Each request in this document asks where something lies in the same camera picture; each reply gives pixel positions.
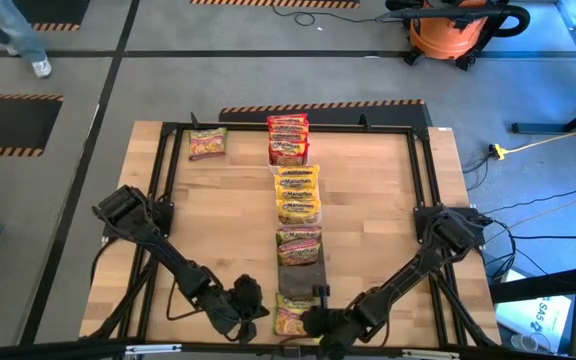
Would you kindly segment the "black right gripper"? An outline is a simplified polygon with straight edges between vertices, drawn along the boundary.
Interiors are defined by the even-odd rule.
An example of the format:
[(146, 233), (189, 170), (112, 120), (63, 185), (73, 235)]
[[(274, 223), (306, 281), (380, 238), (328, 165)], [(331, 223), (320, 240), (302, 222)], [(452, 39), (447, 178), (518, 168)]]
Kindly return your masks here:
[(319, 285), (313, 291), (319, 304), (301, 315), (304, 331), (319, 339), (319, 358), (344, 358), (364, 332), (355, 308), (366, 293), (360, 292), (345, 308), (330, 308), (330, 287)]

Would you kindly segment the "person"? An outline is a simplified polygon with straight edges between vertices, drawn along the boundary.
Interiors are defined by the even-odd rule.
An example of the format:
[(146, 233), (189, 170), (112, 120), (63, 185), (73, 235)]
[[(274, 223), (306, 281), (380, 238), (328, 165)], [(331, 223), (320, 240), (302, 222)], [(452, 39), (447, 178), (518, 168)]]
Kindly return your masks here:
[(9, 55), (29, 62), (37, 78), (52, 74), (45, 47), (12, 0), (0, 0), (0, 45)]

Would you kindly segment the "silver metal bracket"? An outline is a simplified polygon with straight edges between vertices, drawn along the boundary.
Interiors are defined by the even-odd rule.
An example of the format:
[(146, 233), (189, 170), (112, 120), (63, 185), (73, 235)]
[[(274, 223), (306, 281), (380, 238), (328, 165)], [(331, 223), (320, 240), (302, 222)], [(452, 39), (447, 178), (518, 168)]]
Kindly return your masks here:
[(427, 349), (403, 349), (401, 357), (416, 360), (461, 360), (459, 353)]
[(182, 348), (181, 344), (133, 344), (125, 348), (124, 355), (138, 357), (151, 354), (176, 353), (181, 352)]

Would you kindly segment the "black aluminium table frame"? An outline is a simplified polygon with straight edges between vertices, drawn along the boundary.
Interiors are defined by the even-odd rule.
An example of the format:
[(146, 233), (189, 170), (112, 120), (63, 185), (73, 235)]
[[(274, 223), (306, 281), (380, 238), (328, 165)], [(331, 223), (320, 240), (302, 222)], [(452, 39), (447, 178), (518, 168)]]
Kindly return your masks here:
[[(238, 123), (236, 125), (262, 125)], [(135, 122), (122, 181), (145, 186), (162, 122)], [(311, 163), (320, 165), (323, 254), (329, 306), (345, 307), (357, 294), (382, 284), (419, 248), (413, 221), (416, 204), (408, 141), (404, 134), (364, 132), (358, 125), (315, 127)], [(169, 241), (187, 259), (207, 266), (226, 288), (241, 274), (256, 279), (271, 315), (255, 321), (251, 345), (284, 337), (273, 332), (278, 289), (274, 179), (267, 166), (267, 126), (228, 130), (226, 155), (188, 160), (182, 136), (173, 182), (174, 213)], [(234, 344), (220, 335), (205, 314), (169, 321), (167, 297), (173, 278), (160, 266), (154, 280), (147, 340)], [(429, 280), (399, 300), (391, 312), (386, 346), (436, 347)]]

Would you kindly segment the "clear plastic bin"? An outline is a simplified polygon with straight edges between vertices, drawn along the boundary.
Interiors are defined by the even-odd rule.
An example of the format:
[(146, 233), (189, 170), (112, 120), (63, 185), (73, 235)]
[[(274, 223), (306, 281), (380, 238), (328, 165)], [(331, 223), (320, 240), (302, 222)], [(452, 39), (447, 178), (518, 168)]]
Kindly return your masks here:
[[(318, 189), (318, 192), (319, 192), (319, 175), (318, 175), (316, 178), (317, 178), (317, 187), (316, 187), (316, 188)], [(322, 203), (321, 203), (320, 219), (319, 219), (319, 222), (318, 222), (318, 223), (316, 223), (316, 224), (305, 224), (305, 225), (284, 225), (284, 224), (282, 224), (282, 223), (280, 223), (280, 222), (279, 222), (279, 223), (280, 223), (280, 224), (282, 224), (283, 226), (310, 226), (310, 225), (319, 225), (319, 224), (321, 223), (321, 217), (322, 217)]]

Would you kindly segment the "black rig crossbar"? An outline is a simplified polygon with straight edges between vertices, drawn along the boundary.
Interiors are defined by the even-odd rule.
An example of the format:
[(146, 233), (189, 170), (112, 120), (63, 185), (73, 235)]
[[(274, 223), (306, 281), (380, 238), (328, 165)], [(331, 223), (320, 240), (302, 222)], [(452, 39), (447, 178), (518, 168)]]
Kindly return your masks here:
[(299, 344), (240, 345), (210, 343), (141, 343), (137, 338), (122, 339), (80, 339), (76, 341), (42, 344), (25, 344), (0, 347), (0, 360), (103, 360), (125, 356), (128, 345), (141, 344), (181, 344), (181, 352), (176, 353), (226, 353), (256, 354), (293, 357), (314, 356), (318, 360), (346, 360), (351, 356), (402, 358), (403, 349), (427, 349), (459, 353), (461, 360), (576, 360), (574, 356), (553, 355), (514, 351), (504, 347), (475, 347), (449, 344), (438, 348), (422, 347), (359, 347), (348, 350), (344, 358), (319, 358), (319, 347)]

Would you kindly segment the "orange shop vacuum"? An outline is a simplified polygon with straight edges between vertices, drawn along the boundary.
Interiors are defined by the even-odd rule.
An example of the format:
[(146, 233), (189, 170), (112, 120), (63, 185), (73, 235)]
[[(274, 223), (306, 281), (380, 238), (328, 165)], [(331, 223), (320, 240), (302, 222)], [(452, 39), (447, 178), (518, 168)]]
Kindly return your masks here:
[(473, 48), (479, 42), (487, 17), (439, 17), (439, 10), (479, 9), (487, 4), (488, 0), (421, 0), (418, 9), (429, 11), (431, 17), (403, 20), (404, 27), (409, 31), (411, 45), (404, 61), (414, 66), (426, 58), (450, 60), (459, 69), (468, 70), (476, 62)]

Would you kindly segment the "black mat hazard-striped edge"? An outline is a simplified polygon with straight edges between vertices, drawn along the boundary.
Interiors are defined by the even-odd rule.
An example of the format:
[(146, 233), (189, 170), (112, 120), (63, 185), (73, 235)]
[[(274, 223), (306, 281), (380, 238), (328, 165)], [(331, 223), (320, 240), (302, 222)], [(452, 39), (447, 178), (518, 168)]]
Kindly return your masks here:
[(360, 0), (189, 0), (193, 5), (357, 9)]
[(41, 156), (63, 100), (58, 94), (0, 94), (0, 157)]
[(219, 121), (266, 123), (271, 115), (301, 113), (308, 115), (316, 131), (410, 133), (427, 139), (428, 128), (433, 126), (427, 105), (415, 99), (226, 107)]
[(90, 0), (13, 0), (36, 31), (79, 31)]

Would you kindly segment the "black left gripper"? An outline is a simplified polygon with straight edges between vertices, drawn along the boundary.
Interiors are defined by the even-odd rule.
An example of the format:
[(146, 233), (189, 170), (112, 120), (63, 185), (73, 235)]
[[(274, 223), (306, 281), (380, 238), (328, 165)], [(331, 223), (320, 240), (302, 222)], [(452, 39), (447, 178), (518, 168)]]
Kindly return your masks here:
[(248, 344), (257, 335), (254, 321), (269, 317), (269, 311), (258, 282), (243, 274), (212, 310), (213, 325), (230, 342)]

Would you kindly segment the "dark smoked plastic bin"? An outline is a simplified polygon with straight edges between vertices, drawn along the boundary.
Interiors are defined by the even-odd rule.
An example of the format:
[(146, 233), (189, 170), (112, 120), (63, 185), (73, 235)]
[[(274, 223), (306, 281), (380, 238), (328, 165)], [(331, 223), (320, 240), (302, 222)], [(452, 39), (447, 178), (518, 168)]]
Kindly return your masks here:
[(282, 244), (278, 244), (276, 241), (278, 291), (280, 294), (289, 298), (311, 297), (316, 286), (327, 285), (322, 233), (317, 240), (321, 244), (318, 260), (311, 264), (298, 266), (282, 266), (280, 264), (277, 248)]

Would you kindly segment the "clear plastic cup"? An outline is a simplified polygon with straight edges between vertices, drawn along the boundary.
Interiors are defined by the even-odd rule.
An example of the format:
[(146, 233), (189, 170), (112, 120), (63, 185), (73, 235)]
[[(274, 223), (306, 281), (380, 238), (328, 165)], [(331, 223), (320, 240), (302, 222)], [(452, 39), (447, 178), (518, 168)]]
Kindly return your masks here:
[(510, 338), (513, 348), (532, 353), (549, 353), (551, 344), (543, 334), (534, 332), (529, 335), (515, 334)]

